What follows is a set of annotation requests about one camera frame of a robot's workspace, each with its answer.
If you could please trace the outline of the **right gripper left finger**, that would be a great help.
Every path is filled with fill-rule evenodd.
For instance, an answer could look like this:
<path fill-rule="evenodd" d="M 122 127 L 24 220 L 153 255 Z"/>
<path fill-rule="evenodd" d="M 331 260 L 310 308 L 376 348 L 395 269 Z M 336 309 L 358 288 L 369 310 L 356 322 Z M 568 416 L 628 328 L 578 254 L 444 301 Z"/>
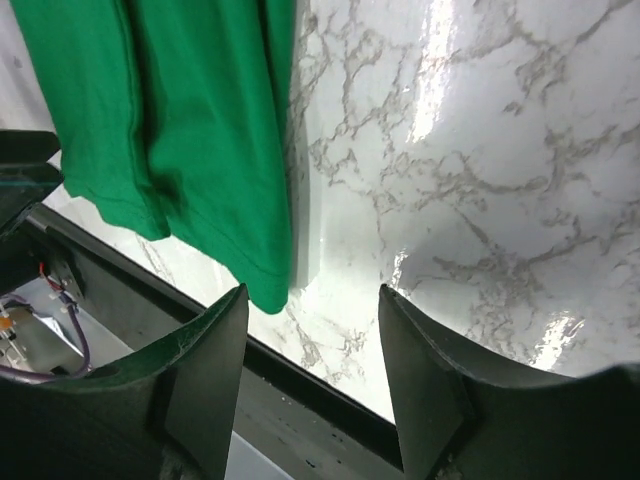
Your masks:
<path fill-rule="evenodd" d="M 83 378 L 2 380 L 2 478 L 224 478 L 247 329 L 240 286 Z"/>

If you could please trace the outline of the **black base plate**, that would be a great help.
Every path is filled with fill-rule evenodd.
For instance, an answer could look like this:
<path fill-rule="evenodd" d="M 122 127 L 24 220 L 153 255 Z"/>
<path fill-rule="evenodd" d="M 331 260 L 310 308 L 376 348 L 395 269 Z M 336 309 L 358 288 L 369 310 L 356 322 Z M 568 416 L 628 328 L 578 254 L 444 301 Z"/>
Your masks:
<path fill-rule="evenodd" d="M 55 134 L 1 134 L 1 307 L 6 319 L 59 321 L 77 343 L 40 385 L 83 378 L 198 317 L 203 307 L 44 206 L 62 182 Z M 222 479 L 398 479 L 392 426 L 252 340 L 247 329 Z"/>

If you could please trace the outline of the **green t shirt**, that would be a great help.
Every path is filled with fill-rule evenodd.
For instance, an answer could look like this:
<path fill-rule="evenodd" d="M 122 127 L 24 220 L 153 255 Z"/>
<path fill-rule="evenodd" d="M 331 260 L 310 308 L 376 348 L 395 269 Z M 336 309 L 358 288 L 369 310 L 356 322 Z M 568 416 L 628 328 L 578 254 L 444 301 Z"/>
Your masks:
<path fill-rule="evenodd" d="M 287 302 L 291 1 L 15 1 L 67 192 Z"/>

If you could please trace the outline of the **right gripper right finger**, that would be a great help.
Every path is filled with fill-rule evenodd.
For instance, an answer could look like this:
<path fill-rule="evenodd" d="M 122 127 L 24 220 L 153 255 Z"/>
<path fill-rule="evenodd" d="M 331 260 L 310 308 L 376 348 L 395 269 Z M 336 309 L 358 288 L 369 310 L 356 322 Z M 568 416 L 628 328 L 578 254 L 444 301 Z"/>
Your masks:
<path fill-rule="evenodd" d="M 578 377 L 499 355 L 388 286 L 379 327 L 409 479 L 635 479 L 639 367 Z"/>

